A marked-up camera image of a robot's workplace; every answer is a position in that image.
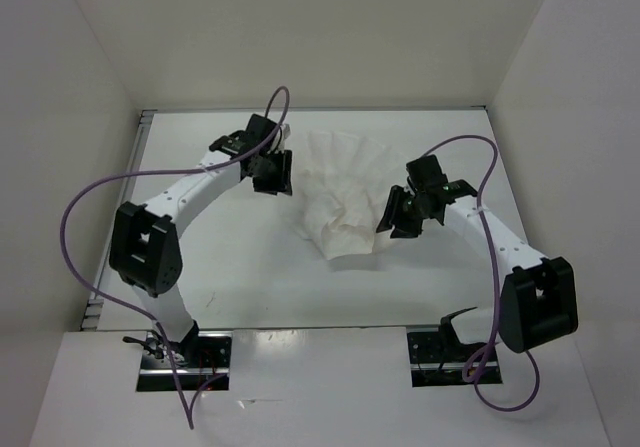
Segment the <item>white skirt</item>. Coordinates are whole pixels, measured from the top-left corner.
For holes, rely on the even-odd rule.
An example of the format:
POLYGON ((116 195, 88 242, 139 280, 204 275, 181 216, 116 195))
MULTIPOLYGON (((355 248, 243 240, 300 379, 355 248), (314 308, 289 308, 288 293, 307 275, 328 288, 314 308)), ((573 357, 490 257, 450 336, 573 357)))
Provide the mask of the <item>white skirt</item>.
POLYGON ((293 195, 281 215, 330 261, 397 243, 377 227, 390 188, 405 184, 408 157, 368 136, 311 131, 294 148, 293 195))

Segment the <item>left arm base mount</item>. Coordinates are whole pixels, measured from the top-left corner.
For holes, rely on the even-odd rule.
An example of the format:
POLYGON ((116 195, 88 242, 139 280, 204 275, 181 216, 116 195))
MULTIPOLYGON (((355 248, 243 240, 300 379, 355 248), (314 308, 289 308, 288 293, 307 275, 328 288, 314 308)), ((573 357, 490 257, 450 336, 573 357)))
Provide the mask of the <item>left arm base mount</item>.
MULTIPOLYGON (((201 331, 194 353, 187 357, 174 354, 177 377, 184 391, 195 392, 202 385, 205 391, 229 389, 232 339, 230 331, 201 331)), ((143 350, 137 392, 176 390, 166 348, 161 345, 158 333, 148 331, 144 340, 124 336, 122 341, 143 350)))

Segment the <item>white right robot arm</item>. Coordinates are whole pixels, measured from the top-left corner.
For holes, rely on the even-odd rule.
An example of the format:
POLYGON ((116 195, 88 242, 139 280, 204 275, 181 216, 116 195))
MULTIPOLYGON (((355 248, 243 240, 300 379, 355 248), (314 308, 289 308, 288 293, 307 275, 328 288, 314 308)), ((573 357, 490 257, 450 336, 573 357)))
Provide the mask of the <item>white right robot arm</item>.
POLYGON ((480 202, 463 180, 419 190, 394 185, 377 231, 393 238, 422 234, 435 220, 480 256, 496 262, 498 335, 515 353, 539 347, 578 329, 575 276, 563 257, 549 258, 528 245, 480 202))

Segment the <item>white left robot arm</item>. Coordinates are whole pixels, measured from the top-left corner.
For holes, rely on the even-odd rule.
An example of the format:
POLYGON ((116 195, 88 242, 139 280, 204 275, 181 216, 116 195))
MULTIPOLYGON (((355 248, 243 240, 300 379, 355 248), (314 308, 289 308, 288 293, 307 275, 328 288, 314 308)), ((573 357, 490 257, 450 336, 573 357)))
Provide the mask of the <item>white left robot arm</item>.
POLYGON ((279 145, 253 149, 261 139, 246 131, 210 145, 193 174, 141 203, 123 203, 115 215, 109 265, 130 285, 166 333, 163 353, 176 366, 192 364, 200 350, 199 327, 179 288, 183 270, 180 238, 188 226, 244 179, 270 195, 292 194, 293 152, 279 145))

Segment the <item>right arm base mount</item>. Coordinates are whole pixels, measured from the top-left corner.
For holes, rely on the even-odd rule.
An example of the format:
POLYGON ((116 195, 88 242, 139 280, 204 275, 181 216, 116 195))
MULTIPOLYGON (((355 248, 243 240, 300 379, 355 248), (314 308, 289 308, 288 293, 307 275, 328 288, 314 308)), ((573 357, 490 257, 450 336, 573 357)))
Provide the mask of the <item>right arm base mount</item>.
POLYGON ((465 362, 483 342, 462 344, 445 340, 437 326, 406 332, 413 388, 463 386, 465 362))

